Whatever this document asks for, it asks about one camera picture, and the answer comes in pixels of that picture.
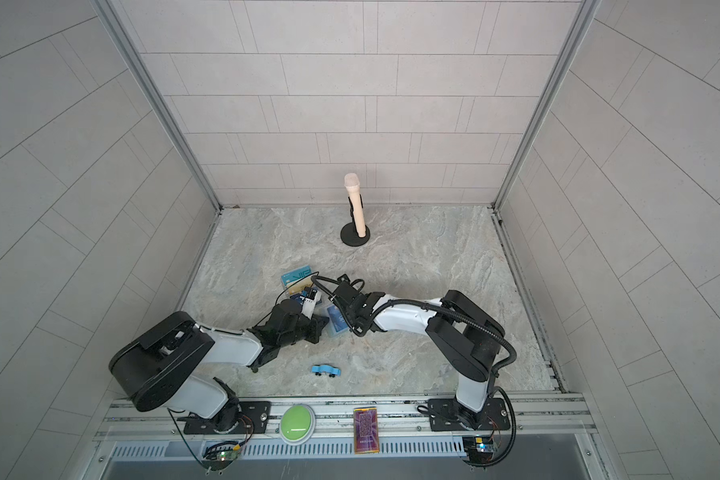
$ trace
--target green button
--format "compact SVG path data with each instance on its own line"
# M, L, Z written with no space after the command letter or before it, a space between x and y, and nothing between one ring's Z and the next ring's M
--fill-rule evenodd
M282 420L280 421L280 431L282 432L282 436L295 442L307 434L311 424L312 419L309 415L309 410L304 406L294 405L283 414Z

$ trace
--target enclosure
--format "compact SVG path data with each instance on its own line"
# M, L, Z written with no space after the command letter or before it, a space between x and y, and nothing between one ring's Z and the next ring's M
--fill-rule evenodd
M175 311L252 327L304 265L506 329L485 475L720 478L720 0L0 0L0 479L204 476L212 436L107 364ZM428 336L199 370L273 404L231 475L482 473L415 413L457 389ZM336 454L275 450L294 402ZM368 405L391 449L354 459Z

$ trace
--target black mounting plate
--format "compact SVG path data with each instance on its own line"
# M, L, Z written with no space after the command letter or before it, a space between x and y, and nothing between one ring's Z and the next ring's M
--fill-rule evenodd
M270 402L240 402L242 414L253 420L253 433L264 433L266 424L269 421L269 409L271 407L272 404ZM238 422L237 425L228 432L218 433L213 430L210 420L198 417L193 413L179 419L186 420L184 424L184 435L245 435L248 433L246 432L246 425L243 422Z
M455 402L452 398L430 398L429 400L427 400L427 407L430 409L431 412L437 412L440 415L448 418L457 418ZM494 424L490 421L493 420L496 423L496 427L498 427L498 430L509 430L512 425L509 422L508 416L501 415L502 410L504 412L507 411L507 407L504 404L504 400L502 398L492 397L486 400L485 407L483 407L481 415L489 418L489 420L486 420L480 429L493 430ZM429 426L432 429L432 432L467 431L467 429L464 428L461 423L448 422L442 417L436 415L429 416Z

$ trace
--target metal frame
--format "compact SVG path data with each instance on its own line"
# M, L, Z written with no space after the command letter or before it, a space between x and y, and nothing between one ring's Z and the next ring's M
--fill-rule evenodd
M173 118L173 115L168 109L165 101L163 101L163 96L160 95L159 91L157 91L154 80L150 76L150 73L146 70L144 63L141 61L141 56L139 56L134 44L128 37L128 34L126 33L123 24L120 22L120 18L117 16L114 8L112 8L109 0L90 1L96 10L96 13L99 15L101 23L104 24L104 28L112 38L112 42L115 43L115 47L117 47L117 50L123 57L123 60L128 65L128 69L133 74L136 82L139 84L139 87L141 87L141 90L144 92L146 100L150 102L152 110L163 124L163 127L168 134L168 138L170 138L171 142L173 142L173 145L176 147L176 151L179 152L179 155L182 159L184 159L187 166L189 166L192 176L200 182L200 186L205 191L206 196L211 201L214 210L216 210L216 213L218 214L221 211L222 206L219 199L216 197L216 193L214 193L208 179L202 172L200 164L195 158L195 155L192 153L192 149L190 149L186 139L184 139L184 135L181 133L178 123Z
M552 68L547 83L544 86L544 91L541 93L538 103L536 103L536 109L534 114L530 118L530 122L523 133L523 137L520 140L520 146L518 151L515 153L514 159L509 166L507 176L504 178L504 182L501 184L499 194L494 202L494 209L499 211L504 203L507 201L507 195L509 188L512 185L514 179L518 176L520 171L520 165L528 156L531 146L534 144L536 135L539 133L539 128L544 122L544 117L552 106L552 101L557 95L557 91L560 90L560 85L563 83L566 73L570 64L574 61L576 56L576 50L578 49L581 41L584 39L586 30L592 23L592 19L595 16L597 5L600 0L582 0L579 5L579 9L576 12L573 24L570 26L568 35L565 38L563 47L560 49L560 54L557 55L557 61Z

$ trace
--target wire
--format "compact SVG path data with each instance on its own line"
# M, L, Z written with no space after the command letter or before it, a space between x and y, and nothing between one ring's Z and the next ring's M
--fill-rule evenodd
M170 415L170 419L173 420L173 425L176 427L176 430L178 431L179 435L181 436L181 439L184 441L184 445L186 445L186 449L190 451L192 454L192 457L195 459L195 462L197 462L197 465L201 466L203 470L207 470L208 467L203 465L203 463L198 459L197 455L192 451L192 448L190 448L190 444L186 442L186 438L184 438L184 434L181 431L181 428L179 428L179 424L176 423L176 419L173 417L173 413L181 413L181 412L174 412L170 408L166 408L168 410L168 415Z

